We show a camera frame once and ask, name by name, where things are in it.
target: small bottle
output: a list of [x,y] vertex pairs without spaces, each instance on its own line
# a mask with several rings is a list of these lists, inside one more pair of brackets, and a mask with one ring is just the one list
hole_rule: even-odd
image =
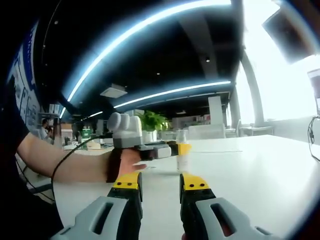
[[[178,144],[188,143],[188,130],[181,129],[176,131],[176,142]],[[189,171],[189,154],[176,156],[176,168],[178,172]]]

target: black cable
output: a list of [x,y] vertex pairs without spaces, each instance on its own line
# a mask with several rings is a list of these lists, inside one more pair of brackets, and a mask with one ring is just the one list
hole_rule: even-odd
[[94,140],[94,139],[105,139],[107,138],[106,135],[99,135],[99,136],[94,136],[94,137],[91,137],[90,139],[80,143],[78,146],[76,146],[74,149],[72,149],[70,152],[68,152],[67,155],[64,156],[64,158],[62,158],[59,163],[55,166],[54,170],[53,170],[53,173],[52,173],[52,176],[51,176],[51,188],[52,188],[52,194],[53,196],[55,196],[55,191],[54,191],[54,178],[55,178],[55,175],[56,175],[56,172],[58,170],[58,168],[60,167],[60,165],[71,155],[73,154],[76,150],[78,150],[79,148],[81,148],[83,145],[85,145],[86,143]]
[[[31,185],[31,187],[33,187],[33,188],[36,190],[37,188],[29,181],[29,179],[26,177],[26,175],[25,175],[25,173],[24,173],[24,170],[25,170],[26,168],[24,168],[24,169],[22,170],[22,168],[20,167],[20,165],[19,165],[19,163],[18,163],[17,160],[16,160],[16,164],[18,165],[18,167],[19,167],[22,175],[24,176],[25,180]],[[55,201],[54,199],[52,199],[51,197],[48,197],[47,195],[45,195],[45,194],[42,193],[42,192],[38,192],[38,193],[41,194],[42,196],[46,197],[47,199],[51,200],[52,202]]]
[[309,145],[309,151],[310,151],[310,154],[311,156],[316,159],[318,162],[320,162],[320,159],[317,158],[315,155],[312,154],[312,151],[311,151],[311,145],[315,143],[315,135],[314,135],[314,121],[316,119],[320,119],[320,115],[318,116],[314,116],[312,118],[312,120],[310,121],[309,125],[308,125],[308,130],[307,130],[307,137],[308,137],[308,145]]

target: person's hand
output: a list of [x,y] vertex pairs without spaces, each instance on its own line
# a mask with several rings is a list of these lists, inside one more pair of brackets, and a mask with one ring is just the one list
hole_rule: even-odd
[[123,149],[121,154],[121,163],[118,176],[130,174],[136,170],[142,170],[147,167],[146,164],[134,165],[141,161],[140,153],[137,150],[129,148]]

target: white pillar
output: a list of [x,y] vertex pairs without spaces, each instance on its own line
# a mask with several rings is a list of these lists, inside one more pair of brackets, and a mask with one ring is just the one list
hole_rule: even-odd
[[223,124],[224,117],[220,96],[208,97],[211,124]]

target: led light strip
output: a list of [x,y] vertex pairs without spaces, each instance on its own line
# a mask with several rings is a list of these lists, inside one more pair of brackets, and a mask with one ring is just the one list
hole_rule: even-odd
[[[139,30],[145,28],[146,26],[153,24],[161,19],[164,19],[166,17],[169,17],[171,15],[190,10],[190,9],[196,9],[201,7],[208,7],[208,6],[223,6],[223,5],[231,5],[231,0],[201,0],[201,1],[194,1],[189,2],[185,4],[181,4],[178,6],[171,7],[169,9],[166,9],[164,11],[161,11],[146,20],[143,20],[124,32],[122,35],[120,35],[116,40],[114,40],[109,46],[107,46],[103,52],[91,63],[91,65],[88,67],[88,69],[84,72],[84,74],[81,76],[75,87],[73,88],[72,92],[70,93],[67,101],[70,102],[73,96],[75,95],[76,91],[80,87],[80,85],[83,83],[83,81],[86,79],[86,77],[89,75],[89,73],[95,68],[95,66],[110,52],[112,52],[113,49],[115,49],[118,45],[120,45],[123,41],[125,41],[127,38],[129,38],[131,35],[137,33]],[[66,108],[64,107],[62,109],[62,112],[60,114],[60,118],[63,117],[64,113],[66,111]]]
[[150,99],[150,98],[154,98],[154,97],[158,97],[158,96],[162,96],[162,95],[166,95],[166,94],[172,94],[172,93],[177,93],[177,92],[181,92],[181,91],[185,91],[185,90],[190,90],[190,89],[198,89],[198,88],[204,88],[204,87],[209,87],[209,86],[218,86],[218,85],[226,85],[226,84],[230,84],[230,81],[219,81],[219,82],[211,82],[211,83],[206,83],[206,84],[200,84],[200,85],[195,85],[195,86],[187,86],[187,87],[182,87],[182,88],[177,88],[174,90],[169,90],[169,91],[164,91],[164,92],[160,92],[160,93],[156,93],[156,94],[152,94],[149,96],[144,96],[135,100],[131,100],[131,101],[127,101],[124,102],[122,104],[116,105],[114,106],[114,108],[119,108],[128,104],[132,104],[132,103],[136,103],[145,99]]

